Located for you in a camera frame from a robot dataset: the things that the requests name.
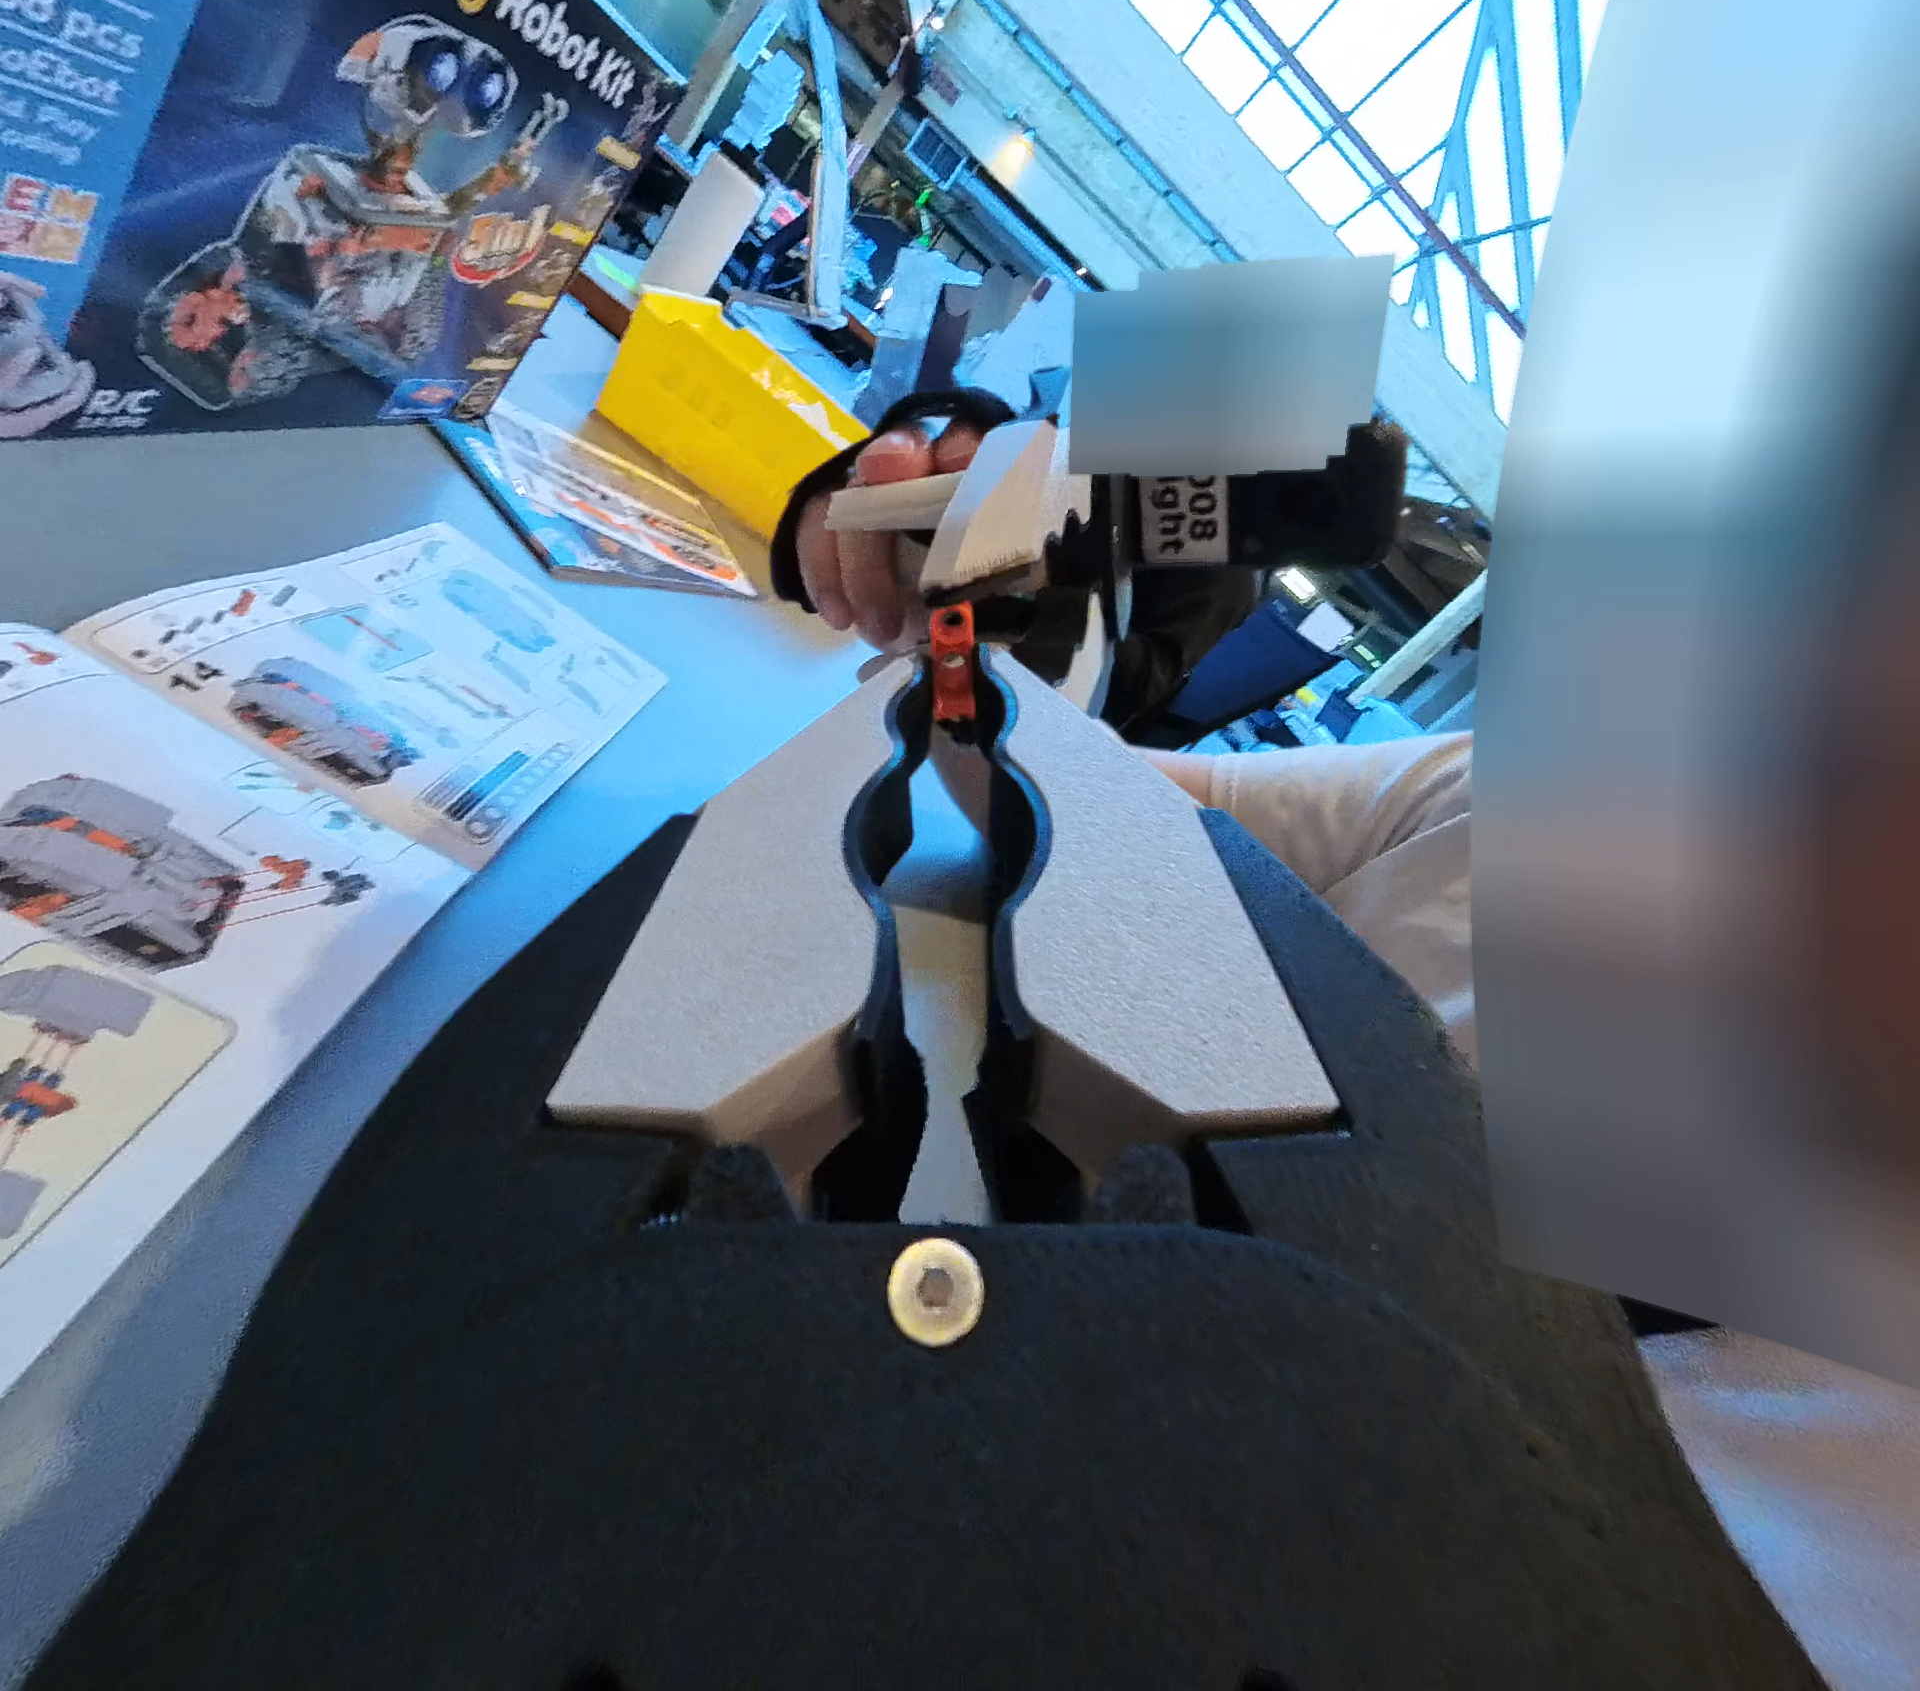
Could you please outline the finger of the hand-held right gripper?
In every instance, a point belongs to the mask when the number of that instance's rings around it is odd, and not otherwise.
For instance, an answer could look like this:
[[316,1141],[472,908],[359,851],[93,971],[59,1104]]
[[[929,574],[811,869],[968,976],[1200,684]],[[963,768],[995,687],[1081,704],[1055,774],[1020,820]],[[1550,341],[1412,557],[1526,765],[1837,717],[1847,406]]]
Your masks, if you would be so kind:
[[1102,590],[1011,596],[1020,631],[1003,644],[1010,726],[1041,687],[1102,717],[1114,684],[1114,631]]
[[1057,422],[998,424],[963,471],[929,478],[924,487],[943,497],[924,557],[924,596],[930,607],[1046,568],[1046,554],[1095,517],[1095,483],[1070,471],[1070,432]]

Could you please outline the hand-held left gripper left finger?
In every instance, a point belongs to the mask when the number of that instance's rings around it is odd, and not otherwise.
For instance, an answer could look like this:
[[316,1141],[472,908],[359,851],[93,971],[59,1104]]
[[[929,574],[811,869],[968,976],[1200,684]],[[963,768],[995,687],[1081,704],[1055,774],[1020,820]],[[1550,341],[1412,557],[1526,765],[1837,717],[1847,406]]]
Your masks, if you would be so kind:
[[929,675],[882,662],[721,790],[545,1116],[755,1142],[826,1218],[896,1218],[929,1131],[882,881],[911,848]]

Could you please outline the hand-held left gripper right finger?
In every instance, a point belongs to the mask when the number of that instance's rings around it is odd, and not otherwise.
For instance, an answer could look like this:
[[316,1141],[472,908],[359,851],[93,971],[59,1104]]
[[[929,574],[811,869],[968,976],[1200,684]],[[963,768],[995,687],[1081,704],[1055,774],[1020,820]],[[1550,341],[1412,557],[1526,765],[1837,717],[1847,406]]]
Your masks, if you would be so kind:
[[1070,1227],[1128,1148],[1330,1136],[1338,1088],[1200,806],[1011,657],[979,657],[986,1048],[975,1148],[1010,1227]]

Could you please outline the person's right forearm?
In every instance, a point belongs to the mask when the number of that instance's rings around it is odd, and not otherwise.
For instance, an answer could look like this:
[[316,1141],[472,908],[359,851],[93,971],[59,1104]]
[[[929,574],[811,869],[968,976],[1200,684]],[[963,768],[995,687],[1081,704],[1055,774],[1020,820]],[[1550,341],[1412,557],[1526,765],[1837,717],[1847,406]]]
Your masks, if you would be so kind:
[[1136,751],[1200,812],[1225,812],[1311,892],[1349,881],[1369,863],[1363,802],[1332,751],[1266,756],[1164,756]]

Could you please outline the grey desk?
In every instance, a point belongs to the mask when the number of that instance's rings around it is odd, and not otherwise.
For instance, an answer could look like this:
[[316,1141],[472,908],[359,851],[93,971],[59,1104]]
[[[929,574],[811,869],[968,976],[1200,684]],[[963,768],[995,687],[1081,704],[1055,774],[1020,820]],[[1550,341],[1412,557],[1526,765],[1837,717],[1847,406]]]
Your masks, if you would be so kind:
[[[81,624],[155,585],[451,519],[527,563],[437,437],[124,437],[4,449],[4,620]],[[4,1392],[0,1672],[20,1686],[201,1423],[261,1286],[433,1033],[662,813],[843,704],[864,650],[787,601],[562,585],[662,695],[437,909],[261,1097],[155,1231]]]

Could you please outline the person's right hand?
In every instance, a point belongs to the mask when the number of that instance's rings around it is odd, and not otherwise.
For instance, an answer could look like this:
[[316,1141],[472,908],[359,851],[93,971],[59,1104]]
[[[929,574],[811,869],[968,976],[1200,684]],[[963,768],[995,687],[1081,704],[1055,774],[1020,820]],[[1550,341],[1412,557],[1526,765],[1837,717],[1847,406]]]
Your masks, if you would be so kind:
[[924,596],[918,576],[904,576],[896,540],[882,530],[832,530],[832,497],[844,487],[896,487],[929,478],[958,478],[979,457],[984,432],[968,422],[904,424],[870,437],[801,497],[795,574],[807,607],[864,639],[866,650],[904,650],[918,639]]

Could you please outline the yellow plastic bin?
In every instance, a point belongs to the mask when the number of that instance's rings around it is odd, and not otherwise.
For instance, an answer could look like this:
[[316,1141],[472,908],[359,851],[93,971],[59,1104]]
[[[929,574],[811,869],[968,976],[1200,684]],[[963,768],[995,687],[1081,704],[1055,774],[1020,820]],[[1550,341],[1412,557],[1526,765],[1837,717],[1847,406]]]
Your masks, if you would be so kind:
[[599,415],[762,540],[816,466],[866,442],[866,424],[755,328],[672,287],[640,287]]

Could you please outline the toy sticker sheet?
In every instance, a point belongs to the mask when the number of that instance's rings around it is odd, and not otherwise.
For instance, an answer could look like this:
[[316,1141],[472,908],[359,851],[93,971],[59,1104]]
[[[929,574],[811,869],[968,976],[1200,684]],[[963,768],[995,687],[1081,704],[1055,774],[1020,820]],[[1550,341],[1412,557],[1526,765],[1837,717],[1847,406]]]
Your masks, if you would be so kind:
[[496,406],[489,432],[519,490],[543,499],[553,517],[589,526],[599,540],[627,546],[659,568],[689,574],[715,590],[762,596],[689,490],[514,406]]

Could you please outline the white paper towel roll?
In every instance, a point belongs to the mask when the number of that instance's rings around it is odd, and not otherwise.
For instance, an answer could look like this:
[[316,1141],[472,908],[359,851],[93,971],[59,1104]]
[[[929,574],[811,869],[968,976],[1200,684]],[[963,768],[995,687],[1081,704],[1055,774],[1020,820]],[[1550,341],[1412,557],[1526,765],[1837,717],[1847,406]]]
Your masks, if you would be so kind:
[[721,141],[689,177],[672,218],[646,259],[640,287],[705,297],[736,259],[739,238],[750,234],[762,201],[765,177],[755,158],[736,141]]

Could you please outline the toy instruction booklet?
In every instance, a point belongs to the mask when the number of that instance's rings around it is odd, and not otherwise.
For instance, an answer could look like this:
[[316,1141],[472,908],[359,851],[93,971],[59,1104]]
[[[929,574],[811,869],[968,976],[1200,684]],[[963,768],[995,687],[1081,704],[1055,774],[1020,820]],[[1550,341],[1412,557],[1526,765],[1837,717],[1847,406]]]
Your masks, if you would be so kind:
[[12,1392],[662,675],[442,519],[0,639]]

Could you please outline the blue leaflet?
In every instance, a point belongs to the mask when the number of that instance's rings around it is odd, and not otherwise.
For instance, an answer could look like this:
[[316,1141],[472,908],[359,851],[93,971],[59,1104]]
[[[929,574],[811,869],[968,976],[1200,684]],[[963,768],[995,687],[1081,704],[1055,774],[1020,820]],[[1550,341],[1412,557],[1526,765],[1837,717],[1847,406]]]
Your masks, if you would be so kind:
[[433,422],[444,457],[474,483],[474,490],[506,517],[521,546],[545,576],[589,585],[659,585],[689,596],[736,596],[692,582],[689,574],[659,568],[627,546],[599,540],[589,526],[553,517],[543,499],[521,497],[506,478],[496,442],[484,424]]

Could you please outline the robot kit box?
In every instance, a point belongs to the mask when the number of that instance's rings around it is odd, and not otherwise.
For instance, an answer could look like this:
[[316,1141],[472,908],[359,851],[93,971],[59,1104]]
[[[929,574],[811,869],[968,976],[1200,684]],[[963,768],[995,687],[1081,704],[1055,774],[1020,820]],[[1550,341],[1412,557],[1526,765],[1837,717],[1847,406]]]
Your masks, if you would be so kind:
[[672,72],[602,0],[0,0],[0,437],[489,415]]

